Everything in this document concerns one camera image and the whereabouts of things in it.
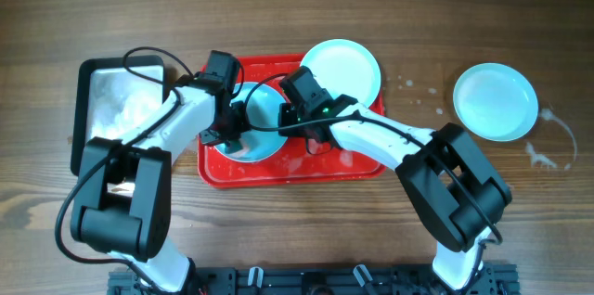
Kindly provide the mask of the green scrubbing sponge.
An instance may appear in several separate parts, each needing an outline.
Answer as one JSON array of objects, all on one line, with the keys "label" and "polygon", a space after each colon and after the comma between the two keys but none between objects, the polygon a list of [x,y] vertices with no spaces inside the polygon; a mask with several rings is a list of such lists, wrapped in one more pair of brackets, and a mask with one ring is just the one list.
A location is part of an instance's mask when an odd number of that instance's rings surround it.
[{"label": "green scrubbing sponge", "polygon": [[225,153],[228,155],[239,156],[247,152],[249,148],[242,139],[228,140],[225,142]]}]

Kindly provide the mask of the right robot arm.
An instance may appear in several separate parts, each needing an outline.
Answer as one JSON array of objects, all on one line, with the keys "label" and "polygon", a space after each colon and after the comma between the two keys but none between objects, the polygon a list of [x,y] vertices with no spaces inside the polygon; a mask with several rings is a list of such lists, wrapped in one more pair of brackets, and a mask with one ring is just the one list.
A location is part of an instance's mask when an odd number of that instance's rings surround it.
[{"label": "right robot arm", "polygon": [[360,104],[310,111],[288,103],[278,125],[283,135],[329,142],[394,170],[437,242],[433,272],[448,288],[469,290],[485,247],[502,243],[496,224],[511,202],[510,188],[462,127],[416,128]]}]

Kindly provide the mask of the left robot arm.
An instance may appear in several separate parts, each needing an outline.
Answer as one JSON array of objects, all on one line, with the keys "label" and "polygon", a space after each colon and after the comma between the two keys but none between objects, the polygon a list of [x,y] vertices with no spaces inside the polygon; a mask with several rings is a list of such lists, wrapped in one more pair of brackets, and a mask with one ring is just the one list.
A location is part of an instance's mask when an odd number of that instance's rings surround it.
[{"label": "left robot arm", "polygon": [[61,237],[66,212],[72,238],[104,253],[101,263],[121,263],[154,294],[201,294],[194,262],[168,238],[172,166],[185,144],[226,117],[235,83],[192,82],[171,95],[139,127],[116,139],[94,137],[84,146],[76,186],[56,221],[56,242],[78,263]]}]

